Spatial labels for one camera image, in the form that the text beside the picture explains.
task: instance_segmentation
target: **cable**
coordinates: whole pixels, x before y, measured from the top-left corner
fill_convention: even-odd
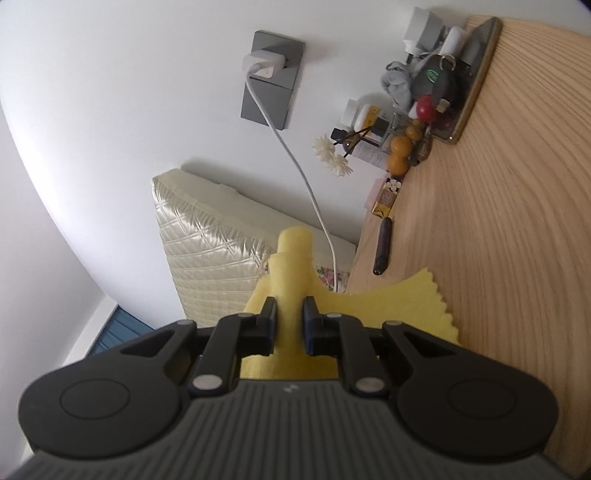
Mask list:
[[[291,158],[291,161],[294,163],[295,167],[297,168],[297,171],[300,172],[300,176],[301,176],[302,180],[304,180],[304,183],[306,184],[306,188],[308,189],[308,195],[310,196],[310,200],[312,201],[312,206],[314,207],[314,211],[316,212],[316,216],[318,217],[318,220],[320,222],[322,230],[324,230],[324,234],[326,235],[326,239],[329,241],[330,253],[332,254],[332,257],[333,257],[333,271],[335,272],[335,292],[337,292],[337,286],[338,286],[339,282],[337,279],[338,270],[336,269],[337,265],[336,265],[335,247],[333,246],[332,240],[330,239],[329,231],[326,228],[326,225],[324,224],[324,219],[322,218],[322,214],[320,213],[320,207],[318,207],[318,202],[316,201],[316,197],[314,196],[314,192],[312,191],[312,187],[310,186],[310,182],[308,182],[308,178],[306,177],[304,170],[302,170],[302,168],[300,167],[300,164],[298,163],[298,161],[294,157],[293,153],[291,153],[291,150],[287,147],[287,145],[283,141],[283,138],[281,137],[281,135],[277,131],[275,125],[273,124],[273,120],[271,120],[269,113],[267,112],[267,110],[263,106],[260,98],[256,95],[256,93],[254,92],[254,89],[252,88],[251,75],[254,75],[256,72],[262,70],[263,68],[266,68],[264,63],[255,63],[253,66],[251,66],[246,71],[246,88],[250,92],[252,99],[255,101],[257,107],[259,107],[259,110],[261,111],[262,116],[267,121],[267,124],[271,128],[271,131],[275,134],[275,136],[277,137],[277,140],[279,140],[279,143],[281,144],[281,146],[285,149],[285,151],[287,152],[287,154]]]

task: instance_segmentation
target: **wood grain surface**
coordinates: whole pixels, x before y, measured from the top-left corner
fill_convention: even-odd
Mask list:
[[[590,85],[589,37],[504,20],[459,143],[435,142],[403,182],[389,268],[371,273],[380,219],[369,214],[347,288],[428,267],[464,346],[552,389],[546,454],[572,475],[591,461]]]

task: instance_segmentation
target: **flower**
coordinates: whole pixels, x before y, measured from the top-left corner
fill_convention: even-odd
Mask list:
[[[349,161],[343,155],[333,155],[331,170],[334,170],[338,177],[349,175],[353,170],[349,167]]]
[[[316,156],[326,163],[328,167],[335,171],[338,177],[349,175],[353,170],[349,167],[349,162],[343,155],[335,152],[335,146],[328,137],[318,137],[312,143]]]
[[[323,162],[328,164],[332,162],[332,157],[335,154],[335,146],[326,135],[316,138],[314,143],[312,143],[312,148],[314,148],[316,156]]]

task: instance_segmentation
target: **screw head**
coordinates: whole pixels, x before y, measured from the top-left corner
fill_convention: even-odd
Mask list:
[[[385,386],[386,383],[384,383],[384,380],[376,377],[363,377],[357,380],[357,383],[355,384],[355,388],[357,388],[357,390],[361,390],[365,393],[376,393],[382,391]]]
[[[193,386],[199,390],[215,390],[221,387],[223,381],[217,375],[199,375],[193,378]]]

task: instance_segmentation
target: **white charger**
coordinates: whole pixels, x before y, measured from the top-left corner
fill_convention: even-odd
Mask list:
[[[242,70],[248,72],[256,64],[261,64],[261,69],[257,72],[251,72],[251,75],[270,79],[279,70],[285,67],[285,57],[280,53],[274,53],[268,50],[257,50],[249,53],[242,60]]]

